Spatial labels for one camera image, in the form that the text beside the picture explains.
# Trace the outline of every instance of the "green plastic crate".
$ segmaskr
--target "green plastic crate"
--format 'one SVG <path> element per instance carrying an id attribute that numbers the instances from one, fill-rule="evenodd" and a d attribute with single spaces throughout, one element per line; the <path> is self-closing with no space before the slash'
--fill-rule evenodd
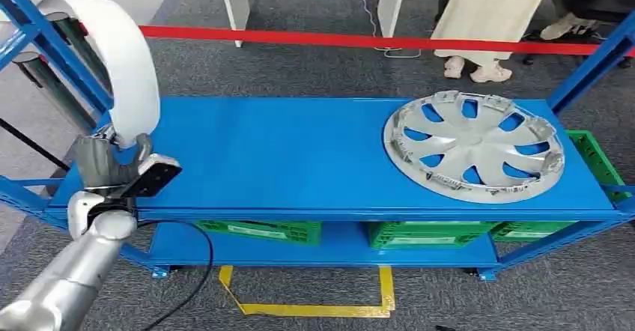
<path id="1" fill-rule="evenodd" d="M 598 183 L 607 185 L 624 185 L 624 181 L 604 154 L 600 145 L 595 140 L 591 132 L 586 130 L 568 130 L 567 134 L 571 141 L 574 142 L 578 153 L 584 159 L 584 162 L 591 170 L 591 173 L 598 180 Z M 629 192 L 609 192 L 607 191 L 609 200 L 618 202 L 630 198 Z"/>
<path id="2" fill-rule="evenodd" d="M 504 222 L 492 230 L 494 241 L 509 243 L 530 243 L 556 231 L 562 230 L 575 221 Z"/>
<path id="3" fill-rule="evenodd" d="M 226 232 L 304 245 L 320 243 L 321 222 L 197 221 L 205 231 Z"/>
<path id="4" fill-rule="evenodd" d="M 624 185 L 624 181 L 589 131 L 568 130 L 567 134 L 598 183 Z M 629 192 L 607 192 L 607 197 L 613 202 L 630 196 Z M 532 242 L 562 230 L 574 222 L 505 222 L 492 230 L 492 236 L 495 241 L 500 242 Z"/>
<path id="5" fill-rule="evenodd" d="M 368 239 L 375 249 L 461 247 L 499 222 L 367 222 Z"/>

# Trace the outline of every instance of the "red stanchion rope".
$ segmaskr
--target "red stanchion rope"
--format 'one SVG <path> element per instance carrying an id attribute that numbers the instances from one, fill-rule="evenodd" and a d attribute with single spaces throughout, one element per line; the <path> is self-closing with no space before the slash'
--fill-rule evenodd
<path id="1" fill-rule="evenodd" d="M 428 39 L 420 37 L 371 37 L 365 35 L 321 34 L 297 31 L 231 30 L 183 26 L 140 25 L 145 37 L 194 40 L 242 40 L 251 43 L 343 46 L 353 48 L 454 49 L 523 54 L 590 55 L 594 44 L 507 42 L 483 40 Z M 635 56 L 635 50 L 629 56 Z"/>

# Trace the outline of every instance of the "floor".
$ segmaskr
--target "floor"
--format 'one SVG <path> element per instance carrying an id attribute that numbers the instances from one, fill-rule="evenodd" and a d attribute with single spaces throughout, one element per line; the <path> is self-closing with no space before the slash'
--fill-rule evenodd
<path id="1" fill-rule="evenodd" d="M 359 0 L 251 3 L 250 28 L 348 34 L 369 34 L 371 30 Z M 404 0 L 397 35 L 421 35 L 429 30 L 435 9 L 435 0 Z M 535 25 L 545 24 L 552 15 L 553 9 L 544 5 Z M 222 0 L 165 0 L 152 23 L 228 25 Z M 514 71 L 512 80 L 474 85 L 467 76 L 444 79 L 443 61 L 429 52 L 417 59 L 386 59 L 367 49 L 264 44 L 236 49 L 233 43 L 194 40 L 149 40 L 149 44 L 160 89 L 169 95 L 422 97 L 458 89 L 536 98 L 547 96 L 580 63 L 575 58 L 543 56 L 535 65 L 524 67 L 516 55 L 505 62 Z M 12 75 L 5 71 L 0 79 L 10 82 L 5 80 Z M 635 132 L 630 131 L 635 103 L 628 87 L 634 79 L 632 70 L 612 71 L 562 117 L 567 127 L 595 134 L 627 183 L 635 181 L 631 163 Z M 37 104 L 35 95 L 33 92 L 24 99 Z M 0 115 L 4 117 L 9 111 L 0 109 Z M 22 120 L 13 114 L 15 120 Z M 66 135 L 53 134 L 53 126 L 61 123 L 59 118 L 53 121 L 53 116 L 32 114 L 42 119 L 36 124 L 24 116 L 21 127 L 34 125 L 33 133 L 45 130 L 40 134 L 42 139 L 62 140 Z M 25 158 L 13 148 L 10 152 L 13 157 L 20 155 L 20 160 Z M 61 145 L 58 152 L 64 152 Z M 8 172 L 30 170 L 26 167 L 31 163 L 24 163 L 7 168 Z M 42 170 L 32 167 L 33 171 Z M 31 219 L 24 221 L 0 255 L 0 304 L 15 297 L 67 241 L 50 227 Z M 396 269 L 397 309 L 390 319 L 245 317 L 219 283 L 211 280 L 200 296 L 157 330 L 425 331 L 433 330 L 436 324 L 457 331 L 635 330 L 633 242 L 635 231 L 624 225 L 504 272 L 494 283 L 478 282 L 459 270 Z M 184 297 L 201 273 L 201 269 L 183 269 L 168 279 L 154 280 L 146 271 L 118 262 L 87 318 L 85 330 L 142 328 Z M 244 267 L 235 270 L 232 288 L 246 303 L 379 303 L 374 268 Z"/>

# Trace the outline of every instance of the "shoe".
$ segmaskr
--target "shoe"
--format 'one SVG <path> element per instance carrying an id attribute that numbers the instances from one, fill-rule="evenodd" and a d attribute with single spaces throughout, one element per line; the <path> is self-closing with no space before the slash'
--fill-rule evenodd
<path id="1" fill-rule="evenodd" d="M 465 59 L 460 56 L 453 56 L 446 61 L 446 71 L 443 75 L 449 79 L 460 79 L 464 66 Z"/>
<path id="2" fill-rule="evenodd" d="M 540 38 L 542 40 L 555 40 L 560 38 L 562 35 L 567 34 L 574 28 L 588 28 L 594 23 L 594 20 L 580 19 L 572 13 L 568 13 L 557 22 L 542 29 L 540 32 Z"/>
<path id="3" fill-rule="evenodd" d="M 500 65 L 495 67 L 478 67 L 474 73 L 470 74 L 474 82 L 504 82 L 511 78 L 511 70 L 505 69 Z"/>

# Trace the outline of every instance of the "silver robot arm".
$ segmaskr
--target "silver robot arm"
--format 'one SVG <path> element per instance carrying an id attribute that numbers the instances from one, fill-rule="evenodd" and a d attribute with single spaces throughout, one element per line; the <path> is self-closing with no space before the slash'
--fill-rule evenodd
<path id="1" fill-rule="evenodd" d="M 181 170 L 178 162 L 150 154 L 147 135 L 137 137 L 129 165 L 115 158 L 105 128 L 78 142 L 83 191 L 69 200 L 73 241 L 15 299 L 0 311 L 0 331 L 77 331 L 97 298 L 123 244 L 137 229 L 136 215 L 122 204 L 156 195 Z"/>
<path id="2" fill-rule="evenodd" d="M 1 331 L 75 331 L 136 230 L 128 211 L 101 213 L 17 299 L 0 311 Z"/>

